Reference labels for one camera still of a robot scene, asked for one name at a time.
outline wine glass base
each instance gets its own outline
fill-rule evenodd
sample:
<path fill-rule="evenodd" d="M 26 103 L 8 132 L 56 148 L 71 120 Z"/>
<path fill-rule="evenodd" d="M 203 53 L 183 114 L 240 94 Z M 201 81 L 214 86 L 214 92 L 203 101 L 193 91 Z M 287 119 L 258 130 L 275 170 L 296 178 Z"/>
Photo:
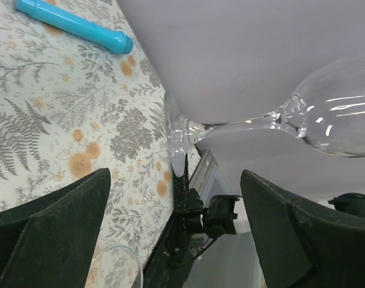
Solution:
<path fill-rule="evenodd" d="M 165 129 L 168 141 L 168 151 L 173 171 L 177 177 L 182 177 L 185 170 L 185 158 L 191 145 L 186 137 L 186 118 L 177 107 L 175 97 L 170 92 L 164 95 Z"/>

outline floral pattern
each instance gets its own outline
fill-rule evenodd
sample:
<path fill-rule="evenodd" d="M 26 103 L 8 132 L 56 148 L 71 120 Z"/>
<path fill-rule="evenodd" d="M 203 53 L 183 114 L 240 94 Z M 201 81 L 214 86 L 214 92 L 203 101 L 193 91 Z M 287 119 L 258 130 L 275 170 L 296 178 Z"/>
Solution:
<path fill-rule="evenodd" d="M 108 167 L 100 237 L 144 264 L 172 212 L 163 88 L 116 1 L 46 1 L 124 31 L 134 49 L 114 55 L 0 0 L 0 211 Z"/>

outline wine glass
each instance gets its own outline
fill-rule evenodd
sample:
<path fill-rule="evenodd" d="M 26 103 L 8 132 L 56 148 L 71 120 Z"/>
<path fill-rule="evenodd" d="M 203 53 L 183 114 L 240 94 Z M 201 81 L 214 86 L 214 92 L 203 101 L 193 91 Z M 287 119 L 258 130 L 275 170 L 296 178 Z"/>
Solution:
<path fill-rule="evenodd" d="M 136 253 L 122 245 L 96 246 L 85 288 L 142 288 L 142 266 Z"/>
<path fill-rule="evenodd" d="M 365 55 L 343 58 L 313 72 L 278 109 L 256 118 L 201 124 L 164 96 L 169 154 L 177 177 L 185 155 L 209 134 L 251 129 L 282 130 L 313 149 L 340 157 L 365 157 Z"/>

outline white wall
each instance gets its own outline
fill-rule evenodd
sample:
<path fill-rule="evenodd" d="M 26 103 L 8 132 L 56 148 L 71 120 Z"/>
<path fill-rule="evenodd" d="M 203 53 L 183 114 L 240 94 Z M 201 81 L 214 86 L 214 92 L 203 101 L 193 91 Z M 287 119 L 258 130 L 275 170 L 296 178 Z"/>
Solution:
<path fill-rule="evenodd" d="M 206 123 L 258 116 L 313 70 L 365 52 L 365 0 L 118 0 L 164 87 Z M 239 193 L 250 169 L 309 197 L 365 193 L 365 159 L 322 155 L 279 131 L 205 140 Z"/>

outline floral tablecloth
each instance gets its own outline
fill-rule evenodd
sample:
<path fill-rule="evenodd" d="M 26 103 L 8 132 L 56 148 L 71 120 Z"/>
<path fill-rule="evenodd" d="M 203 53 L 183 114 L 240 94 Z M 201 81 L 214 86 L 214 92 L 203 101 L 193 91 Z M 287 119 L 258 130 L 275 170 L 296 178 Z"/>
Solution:
<path fill-rule="evenodd" d="M 134 38 L 114 0 L 47 2 Z M 163 92 L 135 39 L 114 55 L 0 0 L 0 211 L 108 167 L 100 236 L 145 263 L 172 212 Z"/>

